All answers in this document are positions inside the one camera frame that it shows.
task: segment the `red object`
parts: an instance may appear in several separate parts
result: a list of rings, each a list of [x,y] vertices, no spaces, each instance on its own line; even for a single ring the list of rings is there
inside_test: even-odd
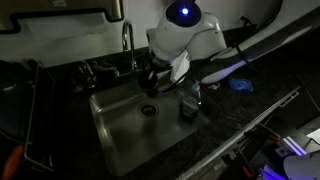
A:
[[[1,180],[13,179],[15,173],[19,169],[22,156],[23,156],[23,145],[18,145],[13,149],[13,151],[11,152],[10,156],[7,159],[6,164],[4,165]]]

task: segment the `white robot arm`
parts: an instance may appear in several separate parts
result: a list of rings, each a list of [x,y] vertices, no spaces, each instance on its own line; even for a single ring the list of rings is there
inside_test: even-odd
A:
[[[195,62],[191,63],[195,78],[202,83],[214,83],[317,28],[319,6],[320,0],[283,0],[278,16],[269,26],[237,48],[227,49],[213,14],[201,12],[192,0],[176,0],[168,6],[157,28],[147,30],[152,63],[159,67],[171,64],[186,50],[189,60]]]

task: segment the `blue object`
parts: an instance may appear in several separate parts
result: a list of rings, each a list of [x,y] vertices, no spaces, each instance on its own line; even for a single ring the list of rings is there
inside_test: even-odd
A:
[[[181,12],[184,15],[188,15],[189,14],[189,9],[188,8],[183,8]]]
[[[253,86],[250,80],[247,79],[229,79],[229,85],[232,89],[235,90],[246,90],[246,91],[253,91]]]

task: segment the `sink drain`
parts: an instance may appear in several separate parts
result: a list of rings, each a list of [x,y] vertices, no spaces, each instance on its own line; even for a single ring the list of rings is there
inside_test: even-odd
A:
[[[159,114],[159,108],[155,104],[144,104],[140,107],[139,112],[145,118],[154,118]]]

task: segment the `kitchen sink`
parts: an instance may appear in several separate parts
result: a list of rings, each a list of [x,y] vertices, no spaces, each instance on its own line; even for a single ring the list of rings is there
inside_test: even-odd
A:
[[[192,82],[187,81],[169,93],[148,98],[134,81],[90,97],[111,174],[125,175],[213,120],[212,108],[217,106],[204,93],[192,122],[179,117],[180,101],[191,86]]]

